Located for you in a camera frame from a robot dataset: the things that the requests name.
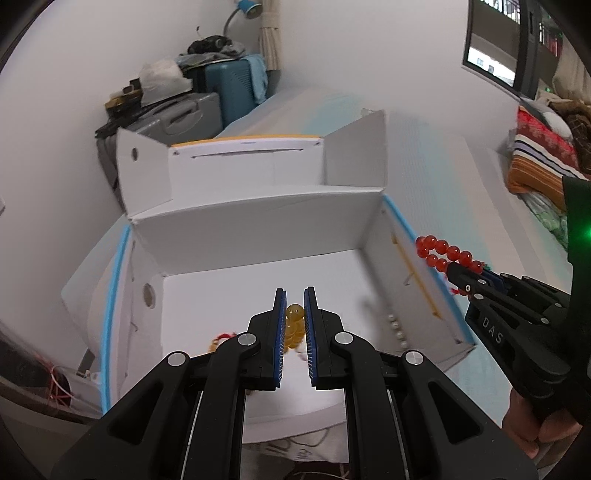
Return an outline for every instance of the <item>gray suitcase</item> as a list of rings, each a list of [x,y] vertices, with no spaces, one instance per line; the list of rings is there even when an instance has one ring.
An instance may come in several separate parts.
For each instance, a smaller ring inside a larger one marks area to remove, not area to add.
[[[150,110],[128,130],[166,145],[213,138],[222,131],[222,114],[217,93],[188,93]],[[121,208],[125,210],[117,172],[117,136],[99,138],[99,162]]]

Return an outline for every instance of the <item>window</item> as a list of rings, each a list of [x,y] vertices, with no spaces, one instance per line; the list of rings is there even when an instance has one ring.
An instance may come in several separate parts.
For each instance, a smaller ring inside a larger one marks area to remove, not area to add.
[[[535,0],[468,0],[464,65],[514,93],[550,88],[563,34]]]

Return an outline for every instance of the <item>box flap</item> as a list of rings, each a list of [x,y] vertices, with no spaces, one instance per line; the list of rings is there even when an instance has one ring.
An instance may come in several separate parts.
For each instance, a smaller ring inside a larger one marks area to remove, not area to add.
[[[129,217],[172,199],[166,145],[120,128],[117,166]]]
[[[388,151],[383,110],[370,113],[324,138],[328,185],[384,187]]]

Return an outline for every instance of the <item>plastic bag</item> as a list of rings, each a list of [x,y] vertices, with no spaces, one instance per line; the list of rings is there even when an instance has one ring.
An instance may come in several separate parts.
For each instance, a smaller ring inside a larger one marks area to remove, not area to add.
[[[144,93],[142,106],[166,100],[193,88],[193,81],[184,78],[177,63],[169,59],[144,65],[139,73],[139,82]]]

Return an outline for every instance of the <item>brown blanket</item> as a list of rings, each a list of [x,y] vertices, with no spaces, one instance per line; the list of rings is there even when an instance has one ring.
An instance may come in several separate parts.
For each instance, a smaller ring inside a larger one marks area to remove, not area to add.
[[[584,173],[591,173],[591,107],[578,100],[553,102],[550,107],[564,119],[573,133],[579,168]]]

